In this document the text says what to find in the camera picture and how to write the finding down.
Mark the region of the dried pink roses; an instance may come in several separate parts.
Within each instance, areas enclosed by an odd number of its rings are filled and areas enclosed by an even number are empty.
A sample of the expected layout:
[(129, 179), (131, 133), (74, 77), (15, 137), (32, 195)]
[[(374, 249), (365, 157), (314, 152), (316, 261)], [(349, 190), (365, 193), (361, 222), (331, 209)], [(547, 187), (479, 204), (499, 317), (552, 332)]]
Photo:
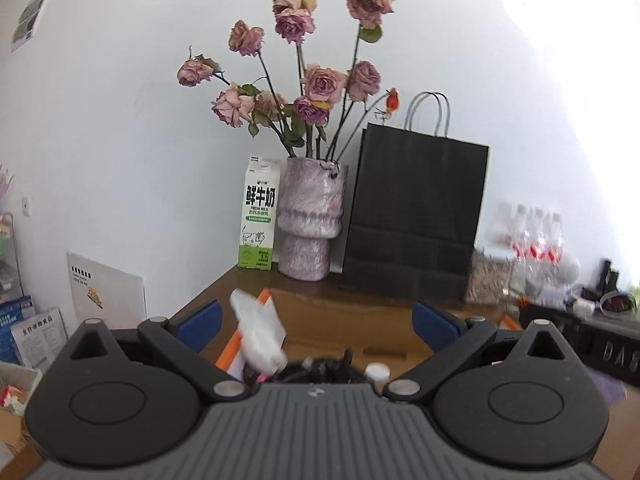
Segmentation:
[(176, 79), (183, 88), (216, 80), (224, 85), (210, 102), (213, 114), (230, 128), (244, 128), (251, 136), (268, 129), (295, 158), (336, 162), (337, 144), (354, 108), (361, 119), (374, 115), (385, 122), (398, 111), (399, 92), (384, 89), (373, 63), (360, 58), (362, 44), (376, 44), (383, 36), (383, 18), (394, 12), (395, 0), (346, 0), (349, 16), (357, 24), (350, 63), (344, 70), (305, 60), (304, 42), (316, 31), (317, 0), (272, 0), (274, 32), (294, 49), (297, 93), (292, 99), (277, 92), (264, 50), (265, 31), (236, 21), (229, 32), (228, 50), (259, 62), (262, 73), (251, 82), (235, 82), (219, 63), (191, 53), (179, 66)]

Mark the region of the water bottle middle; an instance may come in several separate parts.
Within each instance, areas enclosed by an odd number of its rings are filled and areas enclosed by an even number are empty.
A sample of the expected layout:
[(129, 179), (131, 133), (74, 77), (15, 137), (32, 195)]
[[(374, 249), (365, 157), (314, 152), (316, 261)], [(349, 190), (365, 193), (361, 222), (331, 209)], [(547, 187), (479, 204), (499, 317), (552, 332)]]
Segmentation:
[(536, 207), (529, 220), (529, 255), (533, 260), (544, 258), (547, 248), (546, 229), (544, 228), (544, 216), (546, 212)]

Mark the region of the purple ceramic vase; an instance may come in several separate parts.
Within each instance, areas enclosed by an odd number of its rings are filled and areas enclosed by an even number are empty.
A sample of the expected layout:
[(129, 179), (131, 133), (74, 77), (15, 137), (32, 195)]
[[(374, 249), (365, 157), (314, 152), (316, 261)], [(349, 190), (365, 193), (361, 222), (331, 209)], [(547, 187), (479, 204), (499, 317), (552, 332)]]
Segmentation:
[(290, 158), (279, 198), (283, 234), (278, 270), (294, 280), (318, 282), (330, 270), (330, 241), (342, 232), (348, 168), (314, 158)]

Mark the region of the black power strip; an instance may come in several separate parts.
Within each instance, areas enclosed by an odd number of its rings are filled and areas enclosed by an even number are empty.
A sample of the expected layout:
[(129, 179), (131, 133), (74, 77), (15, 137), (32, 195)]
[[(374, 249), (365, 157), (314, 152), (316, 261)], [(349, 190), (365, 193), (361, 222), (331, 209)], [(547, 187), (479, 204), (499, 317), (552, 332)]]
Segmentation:
[(610, 259), (602, 259), (594, 286), (580, 286), (577, 299), (594, 305), (598, 313), (613, 318), (631, 318), (638, 313), (638, 302), (631, 292), (618, 288), (620, 272), (612, 268)]

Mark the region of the water bottle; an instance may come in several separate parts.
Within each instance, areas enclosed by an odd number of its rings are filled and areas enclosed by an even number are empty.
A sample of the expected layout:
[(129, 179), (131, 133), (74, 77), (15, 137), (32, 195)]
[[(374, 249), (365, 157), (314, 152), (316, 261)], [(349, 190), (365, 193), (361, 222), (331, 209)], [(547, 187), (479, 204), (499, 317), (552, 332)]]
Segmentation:
[(529, 255), (533, 260), (544, 258), (547, 248), (546, 229), (544, 228), (544, 216), (546, 212), (536, 207), (529, 220)]
[(526, 259), (530, 246), (530, 210), (523, 204), (518, 204), (511, 223), (511, 247), (516, 258)]
[(548, 221), (546, 241), (547, 260), (551, 263), (559, 263), (563, 255), (564, 233), (563, 219), (558, 212), (554, 212)]

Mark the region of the white round speaker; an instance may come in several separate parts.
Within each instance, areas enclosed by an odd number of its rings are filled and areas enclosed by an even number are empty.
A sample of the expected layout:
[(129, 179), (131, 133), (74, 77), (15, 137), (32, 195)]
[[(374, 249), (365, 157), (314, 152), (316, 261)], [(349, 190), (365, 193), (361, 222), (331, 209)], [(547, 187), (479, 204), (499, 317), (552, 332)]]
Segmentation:
[(556, 281), (560, 285), (573, 285), (578, 282), (582, 272), (579, 260), (570, 252), (563, 252), (556, 269)]

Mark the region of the crumpled white tissue left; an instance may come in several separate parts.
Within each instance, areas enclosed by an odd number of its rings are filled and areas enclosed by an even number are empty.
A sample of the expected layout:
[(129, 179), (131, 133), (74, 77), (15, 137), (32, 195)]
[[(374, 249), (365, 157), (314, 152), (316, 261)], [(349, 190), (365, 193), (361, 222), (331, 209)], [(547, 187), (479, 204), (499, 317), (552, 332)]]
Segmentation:
[(288, 364), (283, 350), (286, 330), (271, 292), (254, 297), (237, 288), (230, 295), (230, 304), (238, 321), (238, 342), (232, 350), (229, 374), (240, 379), (247, 365), (266, 377), (283, 370)]

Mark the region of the water bottle right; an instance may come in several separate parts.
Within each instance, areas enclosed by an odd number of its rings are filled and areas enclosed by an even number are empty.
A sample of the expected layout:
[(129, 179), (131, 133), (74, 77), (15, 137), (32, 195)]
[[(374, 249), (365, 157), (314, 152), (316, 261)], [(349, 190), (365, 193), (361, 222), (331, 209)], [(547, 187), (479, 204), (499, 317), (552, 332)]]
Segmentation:
[(559, 263), (563, 255), (564, 233), (563, 219), (558, 212), (554, 212), (548, 221), (546, 241), (547, 260), (551, 263)]

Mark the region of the white board on wall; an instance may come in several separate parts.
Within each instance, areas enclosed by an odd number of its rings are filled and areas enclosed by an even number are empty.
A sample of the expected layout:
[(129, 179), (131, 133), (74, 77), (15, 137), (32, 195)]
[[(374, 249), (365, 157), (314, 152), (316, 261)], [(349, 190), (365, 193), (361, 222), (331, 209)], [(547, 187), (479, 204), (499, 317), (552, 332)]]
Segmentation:
[(148, 318), (143, 278), (67, 254), (70, 289), (78, 322), (99, 318), (112, 330), (135, 328)]

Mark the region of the wall poster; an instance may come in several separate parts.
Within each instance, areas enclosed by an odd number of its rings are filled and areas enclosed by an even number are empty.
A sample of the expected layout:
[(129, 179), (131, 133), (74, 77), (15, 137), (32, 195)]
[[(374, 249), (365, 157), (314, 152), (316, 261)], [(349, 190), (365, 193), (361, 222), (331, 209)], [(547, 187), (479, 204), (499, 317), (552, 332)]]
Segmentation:
[(21, 13), (14, 30), (11, 51), (14, 52), (34, 38), (48, 0), (30, 0)]

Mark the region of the black paper bag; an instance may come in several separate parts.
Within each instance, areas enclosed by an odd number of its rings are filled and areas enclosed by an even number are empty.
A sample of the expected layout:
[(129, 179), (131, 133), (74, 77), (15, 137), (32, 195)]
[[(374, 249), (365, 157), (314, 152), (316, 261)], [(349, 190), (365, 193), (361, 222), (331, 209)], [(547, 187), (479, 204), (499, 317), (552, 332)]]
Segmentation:
[(341, 286), (459, 300), (472, 263), (489, 148), (410, 129), (363, 129)]

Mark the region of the red pumpkin cardboard box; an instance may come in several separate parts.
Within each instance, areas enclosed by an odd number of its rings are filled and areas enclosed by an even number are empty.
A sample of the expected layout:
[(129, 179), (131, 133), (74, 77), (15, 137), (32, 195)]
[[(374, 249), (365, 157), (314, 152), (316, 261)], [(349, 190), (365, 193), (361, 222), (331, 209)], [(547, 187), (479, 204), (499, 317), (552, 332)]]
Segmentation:
[[(320, 358), (337, 360), (349, 351), (358, 370), (381, 362), (390, 368), (390, 378), (396, 378), (434, 354), (413, 331), (412, 307), (375, 307), (269, 288), (256, 297), (266, 292), (271, 292), (286, 330), (283, 350), (288, 365)], [(235, 333), (236, 329), (216, 361), (216, 367), (227, 373), (238, 342)]]

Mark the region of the small white bottle cap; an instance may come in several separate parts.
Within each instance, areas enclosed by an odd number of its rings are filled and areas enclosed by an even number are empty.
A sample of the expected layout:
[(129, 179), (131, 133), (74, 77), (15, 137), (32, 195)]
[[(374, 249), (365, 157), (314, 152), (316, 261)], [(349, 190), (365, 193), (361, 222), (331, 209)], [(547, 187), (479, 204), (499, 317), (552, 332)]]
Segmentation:
[(375, 388), (382, 389), (390, 380), (390, 368), (381, 362), (371, 362), (364, 369), (363, 375)]

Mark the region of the water bottle left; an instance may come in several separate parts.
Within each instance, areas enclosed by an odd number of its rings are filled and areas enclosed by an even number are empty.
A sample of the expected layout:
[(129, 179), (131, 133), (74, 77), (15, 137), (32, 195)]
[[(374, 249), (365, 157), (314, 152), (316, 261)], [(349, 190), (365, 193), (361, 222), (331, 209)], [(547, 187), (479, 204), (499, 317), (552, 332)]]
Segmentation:
[(526, 259), (530, 246), (530, 210), (523, 204), (518, 204), (511, 223), (511, 247), (516, 258)]

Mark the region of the clear container with pellets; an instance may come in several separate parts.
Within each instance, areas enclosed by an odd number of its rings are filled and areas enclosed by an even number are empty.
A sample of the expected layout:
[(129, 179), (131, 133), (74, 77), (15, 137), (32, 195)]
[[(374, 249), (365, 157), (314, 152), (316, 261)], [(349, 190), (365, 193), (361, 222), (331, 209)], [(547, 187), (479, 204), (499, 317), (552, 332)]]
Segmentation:
[(498, 304), (506, 292), (515, 259), (511, 249), (485, 247), (476, 250), (466, 283), (464, 300), (470, 304)]

